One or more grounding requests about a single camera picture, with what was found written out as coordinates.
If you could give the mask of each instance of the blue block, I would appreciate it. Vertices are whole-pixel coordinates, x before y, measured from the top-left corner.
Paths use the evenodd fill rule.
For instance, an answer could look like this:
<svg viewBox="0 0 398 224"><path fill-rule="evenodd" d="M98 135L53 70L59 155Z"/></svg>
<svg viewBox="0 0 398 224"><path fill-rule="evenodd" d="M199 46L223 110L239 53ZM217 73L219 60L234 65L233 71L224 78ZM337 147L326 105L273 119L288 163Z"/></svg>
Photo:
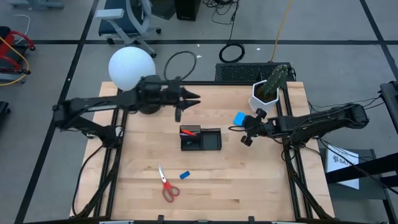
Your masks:
<svg viewBox="0 0 398 224"><path fill-rule="evenodd" d="M235 119L234 119L234 124L238 126L242 126L243 119L246 115L242 112L238 112Z"/></svg>
<svg viewBox="0 0 398 224"><path fill-rule="evenodd" d="M184 179L184 178L188 177L189 175L190 175L189 171L186 171L185 173L180 175L180 178Z"/></svg>

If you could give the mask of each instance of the wooden tabletop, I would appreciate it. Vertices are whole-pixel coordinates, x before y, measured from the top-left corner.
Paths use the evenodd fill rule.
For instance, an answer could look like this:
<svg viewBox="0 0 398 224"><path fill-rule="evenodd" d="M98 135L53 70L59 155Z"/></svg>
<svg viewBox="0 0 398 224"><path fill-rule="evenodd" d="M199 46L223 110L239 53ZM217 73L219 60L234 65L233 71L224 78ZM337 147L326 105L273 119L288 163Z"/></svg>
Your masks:
<svg viewBox="0 0 398 224"><path fill-rule="evenodd" d="M156 114L130 114L127 120L121 164L115 192L112 219L156 220L294 220L286 164L280 158L282 146L269 138L254 138L251 147L240 142L243 133L228 126L238 111L254 115L248 100L251 86L186 86L201 96L201 103L185 110L181 123L174 121L173 107ZM288 83L295 116L309 113L303 83ZM104 82L100 96L115 95L112 82ZM277 116L276 108L267 115ZM94 122L110 124L112 111L96 112ZM179 126L199 124L202 128L221 128L222 150L182 152ZM85 159L101 145L88 141ZM318 150L315 140L308 147ZM81 211L98 188L104 158L103 149L86 165L81 176L76 210ZM325 211L334 216L320 156L302 149L302 161L309 191ZM162 196L157 165L178 187L173 203ZM179 175L189 170L181 180ZM297 188L300 212L305 217L302 194ZM104 195L104 213L108 193Z"/></svg>

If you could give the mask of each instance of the black speaker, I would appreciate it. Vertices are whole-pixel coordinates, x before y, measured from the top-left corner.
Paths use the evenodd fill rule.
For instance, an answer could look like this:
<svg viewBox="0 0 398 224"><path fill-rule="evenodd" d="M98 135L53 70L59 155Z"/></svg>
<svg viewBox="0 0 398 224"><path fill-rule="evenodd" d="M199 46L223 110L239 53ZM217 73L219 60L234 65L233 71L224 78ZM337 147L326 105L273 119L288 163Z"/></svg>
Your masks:
<svg viewBox="0 0 398 224"><path fill-rule="evenodd" d="M174 0L178 19L195 21L201 0Z"/></svg>

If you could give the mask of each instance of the white sphere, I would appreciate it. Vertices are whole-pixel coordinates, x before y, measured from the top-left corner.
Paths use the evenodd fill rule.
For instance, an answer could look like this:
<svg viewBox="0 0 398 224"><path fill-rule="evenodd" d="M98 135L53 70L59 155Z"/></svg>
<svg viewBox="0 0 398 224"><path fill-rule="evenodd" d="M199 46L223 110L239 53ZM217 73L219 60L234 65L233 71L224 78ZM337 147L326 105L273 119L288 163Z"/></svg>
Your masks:
<svg viewBox="0 0 398 224"><path fill-rule="evenodd" d="M155 62L137 47L123 47L115 52L108 66L112 82L121 90L133 89L141 77L155 75Z"/></svg>

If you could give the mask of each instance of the white pot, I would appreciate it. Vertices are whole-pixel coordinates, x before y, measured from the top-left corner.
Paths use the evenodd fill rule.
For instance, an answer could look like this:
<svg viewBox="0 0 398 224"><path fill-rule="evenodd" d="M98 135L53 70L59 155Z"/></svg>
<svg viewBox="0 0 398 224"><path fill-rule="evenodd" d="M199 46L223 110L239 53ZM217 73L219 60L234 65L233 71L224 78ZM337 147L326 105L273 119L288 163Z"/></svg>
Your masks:
<svg viewBox="0 0 398 224"><path fill-rule="evenodd" d="M261 108L262 110L264 110L265 112L268 113L272 109L272 107L276 104L276 102L278 102L278 100L279 100L279 88L276 91L276 93L277 93L276 94L276 99L274 99L274 100L272 100L272 101L270 101L268 103L264 103L259 98L254 96L254 92L256 90L256 86L261 85L261 84L265 83L266 81L267 80L264 80L264 81L257 82L255 84L253 84L253 91L251 93L251 97L250 97L250 100L249 100L249 104L250 104L250 107L253 110L253 112L256 112L256 110L258 108Z"/></svg>

